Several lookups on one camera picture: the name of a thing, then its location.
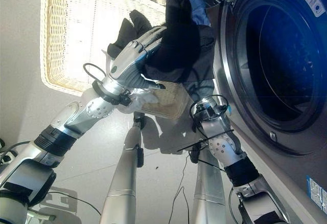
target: blue cloth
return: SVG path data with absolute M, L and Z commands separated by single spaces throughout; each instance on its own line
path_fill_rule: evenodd
M 192 7 L 192 20 L 197 25 L 211 26 L 209 18 L 205 12 L 204 0 L 190 0 Z

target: robotic hand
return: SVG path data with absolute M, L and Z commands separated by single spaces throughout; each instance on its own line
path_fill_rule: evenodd
M 128 105 L 127 88 L 165 88 L 145 80 L 139 68 L 160 46 L 165 27 L 130 42 L 103 80 L 96 80 L 80 102 L 68 104 L 0 174 L 0 223 L 24 224 L 27 208 L 41 202 L 56 178 L 53 168 L 75 141 L 118 104 Z

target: black strap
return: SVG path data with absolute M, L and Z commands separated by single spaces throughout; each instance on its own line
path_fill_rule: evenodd
M 279 224 L 279 223 L 281 224 L 286 222 L 281 220 L 275 211 L 272 211 L 261 216 L 259 219 L 255 220 L 254 223 L 255 224 Z

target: washing machine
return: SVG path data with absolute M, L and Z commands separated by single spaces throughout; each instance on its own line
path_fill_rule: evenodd
M 327 0 L 207 3 L 234 128 L 327 214 Z

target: blue sticker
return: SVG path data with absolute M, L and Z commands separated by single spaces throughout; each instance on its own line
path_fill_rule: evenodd
M 313 202 L 327 214 L 327 192 L 307 175 L 308 196 Z

